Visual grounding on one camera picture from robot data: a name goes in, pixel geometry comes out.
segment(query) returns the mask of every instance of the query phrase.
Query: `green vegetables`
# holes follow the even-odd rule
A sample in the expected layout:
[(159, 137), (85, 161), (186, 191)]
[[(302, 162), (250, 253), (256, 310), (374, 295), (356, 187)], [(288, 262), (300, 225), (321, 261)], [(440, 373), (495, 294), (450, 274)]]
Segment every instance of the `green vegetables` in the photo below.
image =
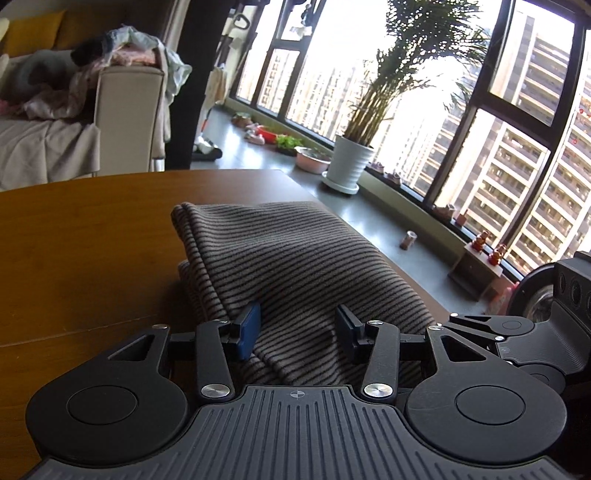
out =
[(290, 135), (277, 135), (276, 145), (279, 150), (293, 150), (295, 147), (302, 147), (303, 143)]

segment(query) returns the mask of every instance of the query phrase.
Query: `pink bowl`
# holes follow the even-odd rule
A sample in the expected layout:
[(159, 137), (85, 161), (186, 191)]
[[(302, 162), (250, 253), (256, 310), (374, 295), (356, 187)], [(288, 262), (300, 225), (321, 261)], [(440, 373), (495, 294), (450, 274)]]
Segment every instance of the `pink bowl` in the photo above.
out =
[(297, 152), (295, 164), (302, 170), (320, 175), (330, 165), (330, 157), (320, 154), (311, 148), (296, 147), (295, 151)]

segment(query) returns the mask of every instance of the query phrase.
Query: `blanket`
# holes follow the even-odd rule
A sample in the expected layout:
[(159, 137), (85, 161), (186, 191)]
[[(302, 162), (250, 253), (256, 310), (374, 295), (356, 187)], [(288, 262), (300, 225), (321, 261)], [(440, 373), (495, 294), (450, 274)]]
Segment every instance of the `blanket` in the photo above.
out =
[(98, 171), (99, 138), (92, 124), (0, 118), (0, 191)]
[[(402, 333), (424, 333), (434, 321), (377, 248), (315, 203), (183, 203), (172, 219), (197, 323), (234, 319), (249, 301), (261, 304), (253, 354), (235, 365), (239, 384), (358, 387), (365, 366), (352, 365), (336, 339), (341, 303), (362, 322), (380, 319)], [(415, 362), (402, 362), (400, 373), (401, 386), (420, 380)]]

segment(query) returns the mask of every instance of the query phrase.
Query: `pillow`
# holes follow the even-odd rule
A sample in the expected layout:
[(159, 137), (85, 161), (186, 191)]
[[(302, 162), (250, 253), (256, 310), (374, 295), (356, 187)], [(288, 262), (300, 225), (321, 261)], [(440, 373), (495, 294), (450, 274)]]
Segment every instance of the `pillow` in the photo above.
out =
[(64, 11), (61, 11), (12, 20), (4, 42), (4, 53), (14, 58), (53, 48), (63, 17)]
[(0, 41), (6, 35), (6, 30), (8, 30), (8, 26), (10, 25), (10, 20), (7, 18), (0, 17)]
[(56, 50), (71, 50), (90, 38), (119, 28), (125, 5), (88, 5), (68, 10), (57, 34)]

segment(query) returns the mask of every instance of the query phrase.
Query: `sofa armrest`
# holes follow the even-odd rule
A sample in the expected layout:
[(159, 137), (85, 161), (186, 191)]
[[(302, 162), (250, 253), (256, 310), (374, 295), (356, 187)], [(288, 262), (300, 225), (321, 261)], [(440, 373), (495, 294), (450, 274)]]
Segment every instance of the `sofa armrest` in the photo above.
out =
[(100, 73), (95, 107), (98, 175), (148, 171), (163, 78), (162, 71), (143, 66), (108, 67)]

